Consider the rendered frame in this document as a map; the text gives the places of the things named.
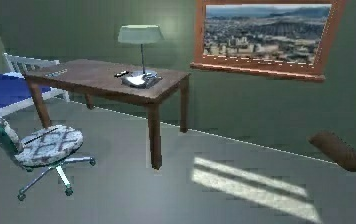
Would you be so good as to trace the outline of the brown wooden desk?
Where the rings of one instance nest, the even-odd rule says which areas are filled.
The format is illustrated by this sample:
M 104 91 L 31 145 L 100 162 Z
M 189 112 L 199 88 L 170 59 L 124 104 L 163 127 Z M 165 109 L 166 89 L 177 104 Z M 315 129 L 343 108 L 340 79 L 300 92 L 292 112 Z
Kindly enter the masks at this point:
M 45 74 L 62 69 L 68 69 L 68 71 L 57 77 L 45 77 Z M 136 66 L 129 64 L 77 59 L 29 71 L 24 74 L 24 78 L 31 91 L 42 126 L 45 128 L 51 125 L 51 120 L 39 90 L 41 85 L 83 94 L 88 108 L 93 107 L 91 100 L 93 96 L 146 108 L 151 166 L 158 170 L 162 166 L 159 107 L 174 92 L 180 92 L 180 131 L 185 133 L 188 130 L 189 74 L 158 68 L 156 72 L 161 80 L 148 89 L 125 86 L 119 78 L 114 77 L 121 71 L 137 69 Z

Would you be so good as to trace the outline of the pale green table lamp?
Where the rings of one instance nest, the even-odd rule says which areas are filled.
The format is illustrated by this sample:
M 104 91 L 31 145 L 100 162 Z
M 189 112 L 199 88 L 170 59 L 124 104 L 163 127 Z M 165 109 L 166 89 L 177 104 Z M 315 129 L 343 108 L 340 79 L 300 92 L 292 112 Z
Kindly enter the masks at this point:
M 120 43 L 135 44 L 141 47 L 142 69 L 132 71 L 127 76 L 122 76 L 124 85 L 132 88 L 147 89 L 161 80 L 156 71 L 147 70 L 144 63 L 145 44 L 153 44 L 163 39 L 162 32 L 158 25 L 124 25 L 120 28 L 118 41 Z

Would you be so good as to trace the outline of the brown framed window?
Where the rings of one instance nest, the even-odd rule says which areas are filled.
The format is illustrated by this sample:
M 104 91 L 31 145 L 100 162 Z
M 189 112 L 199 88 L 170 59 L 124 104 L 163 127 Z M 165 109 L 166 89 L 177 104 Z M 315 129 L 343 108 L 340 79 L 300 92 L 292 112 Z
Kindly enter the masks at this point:
M 196 0 L 192 68 L 322 82 L 347 0 Z

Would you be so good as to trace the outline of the patterned swivel office chair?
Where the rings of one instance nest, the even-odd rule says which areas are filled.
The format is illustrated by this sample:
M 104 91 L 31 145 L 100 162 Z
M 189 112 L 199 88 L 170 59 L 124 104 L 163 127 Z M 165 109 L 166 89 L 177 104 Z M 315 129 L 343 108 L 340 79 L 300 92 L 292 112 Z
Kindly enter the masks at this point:
M 64 165 L 78 162 L 89 162 L 91 166 L 96 164 L 91 156 L 71 158 L 83 141 L 81 131 L 65 125 L 42 128 L 20 138 L 9 122 L 0 116 L 0 147 L 5 154 L 17 167 L 27 172 L 43 169 L 38 177 L 19 190 L 18 200 L 23 201 L 25 193 L 51 170 L 57 171 L 65 185 L 65 194 L 71 196 L 73 188 L 63 170 Z

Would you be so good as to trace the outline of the brown rounded furniture piece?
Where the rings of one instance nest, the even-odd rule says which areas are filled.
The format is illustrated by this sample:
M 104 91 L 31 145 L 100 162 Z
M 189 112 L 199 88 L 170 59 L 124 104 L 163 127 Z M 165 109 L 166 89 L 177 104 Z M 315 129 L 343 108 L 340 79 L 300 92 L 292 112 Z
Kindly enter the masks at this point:
M 320 131 L 308 138 L 308 142 L 349 172 L 356 172 L 356 150 L 330 131 Z

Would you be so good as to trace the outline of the white bed with blue cover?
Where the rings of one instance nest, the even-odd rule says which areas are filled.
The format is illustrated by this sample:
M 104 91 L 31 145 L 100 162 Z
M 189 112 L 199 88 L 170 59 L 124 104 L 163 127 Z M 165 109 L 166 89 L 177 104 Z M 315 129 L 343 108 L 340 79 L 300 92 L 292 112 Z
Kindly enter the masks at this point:
M 44 60 L 3 53 L 9 71 L 0 74 L 0 116 L 6 116 L 34 104 L 24 72 L 59 64 L 58 60 Z

